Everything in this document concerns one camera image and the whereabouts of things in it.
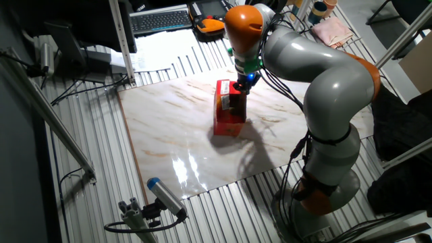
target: white paper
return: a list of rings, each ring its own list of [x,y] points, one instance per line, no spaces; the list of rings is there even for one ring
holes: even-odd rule
[[[179,56],[190,55],[198,43],[191,30],[160,32],[135,39],[137,52],[130,54],[135,72],[150,72],[172,68]],[[122,53],[111,50],[111,64],[122,65]]]

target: metal pole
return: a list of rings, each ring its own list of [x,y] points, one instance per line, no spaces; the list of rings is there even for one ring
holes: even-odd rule
[[[300,27],[300,20],[303,21],[304,17],[306,16],[306,11],[308,10],[309,6],[311,5],[312,0],[303,0],[302,5],[300,6],[300,9],[297,13],[296,21],[294,22],[294,29],[298,31],[298,28]]]
[[[14,51],[8,50],[8,54],[15,56]],[[70,135],[66,127],[61,122],[60,118],[54,112],[50,103],[43,96],[39,86],[28,79],[21,64],[16,61],[10,60],[5,57],[0,57],[0,64],[4,70],[8,70],[13,81],[20,87],[21,91],[30,100],[32,105],[36,108],[39,115],[48,123],[50,128],[54,131],[57,137],[62,141],[66,149],[71,153],[75,160],[81,165],[90,178],[90,182],[95,183],[95,170],[88,162],[86,156],[81,151],[81,148],[76,144],[74,138]]]
[[[426,150],[432,148],[432,138],[420,143],[419,145],[415,146],[414,148],[410,149],[409,151],[406,151],[405,153],[397,156],[396,158],[392,159],[391,161],[387,162],[383,168],[389,169],[395,165],[399,165],[400,163],[413,158],[414,156],[425,152]]]
[[[392,58],[400,49],[400,47],[404,46],[412,37],[412,35],[417,32],[423,24],[425,24],[429,18],[432,16],[432,4],[429,4],[427,8],[421,13],[421,15],[410,25],[405,32],[399,36],[399,38],[391,45],[391,47],[387,50],[387,53],[375,64],[378,69],[381,69],[384,64],[386,64],[390,58]]]
[[[126,34],[124,33],[124,25],[122,21],[122,15],[120,14],[118,0],[109,0],[109,6],[111,7],[111,13],[113,14],[115,29],[117,30],[121,53],[123,53],[123,60],[126,65],[126,70],[128,71],[130,84],[132,86],[136,86],[135,73],[132,67],[132,60],[130,59],[128,41],[126,40]]]

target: desk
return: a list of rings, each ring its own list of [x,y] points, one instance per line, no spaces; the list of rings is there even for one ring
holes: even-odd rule
[[[248,95],[239,137],[214,136],[213,101],[222,79],[237,79],[234,66],[119,92],[144,183],[159,177],[176,196],[188,198],[288,163],[307,131],[301,110],[259,80]],[[286,84],[303,101],[309,83]],[[361,138],[373,134],[368,107],[351,122]],[[146,195],[155,200],[147,188]]]

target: monitor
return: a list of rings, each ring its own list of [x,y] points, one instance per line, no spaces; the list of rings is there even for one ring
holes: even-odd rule
[[[128,2],[119,2],[129,52],[136,52]],[[30,36],[50,34],[61,51],[55,75],[104,82],[111,56],[83,51],[103,45],[121,52],[108,0],[9,0],[18,24]]]

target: aluminum grating floor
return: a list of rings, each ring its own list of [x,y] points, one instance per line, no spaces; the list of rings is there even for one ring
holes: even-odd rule
[[[351,26],[338,7],[333,15]],[[315,40],[310,33],[305,35]],[[226,52],[229,45],[225,39],[194,43],[187,55],[178,57],[178,60],[172,63],[172,69],[137,73],[136,84],[153,84],[233,65],[233,60]],[[109,49],[100,46],[88,50],[109,52]],[[352,43],[346,51],[371,63],[375,62],[362,40]],[[106,83],[112,84],[118,78],[107,77]],[[48,100],[52,101],[74,82],[73,90],[77,91],[102,86],[76,80],[48,80],[43,92]],[[119,87],[119,90],[128,88],[131,87],[127,84]],[[110,88],[83,92],[68,97],[54,109],[92,161],[97,176],[95,185],[83,182],[81,171],[64,181],[61,191],[65,196],[65,217],[60,207],[59,188],[55,187],[63,241],[68,242],[69,237],[70,242],[139,242],[134,234],[112,234],[103,229],[106,223],[121,221],[117,207],[119,201],[136,197],[141,205],[144,204],[144,195],[117,93]],[[79,165],[55,135],[52,137],[53,142],[50,142],[48,126],[47,131],[53,178],[58,182],[66,173],[78,169]],[[301,161],[294,164],[291,183],[300,176],[301,165]],[[268,205],[281,183],[284,169],[285,167],[280,167],[183,200],[190,218],[185,224],[174,229],[156,233],[159,241],[279,242],[273,222],[269,218]],[[362,141],[360,158],[353,169],[362,182],[360,192],[349,205],[332,213],[333,225],[324,232],[329,238],[358,222],[375,218],[365,195],[371,182],[382,173],[382,169],[371,138]],[[168,225],[173,222],[173,217],[166,212],[160,220],[163,225]]]

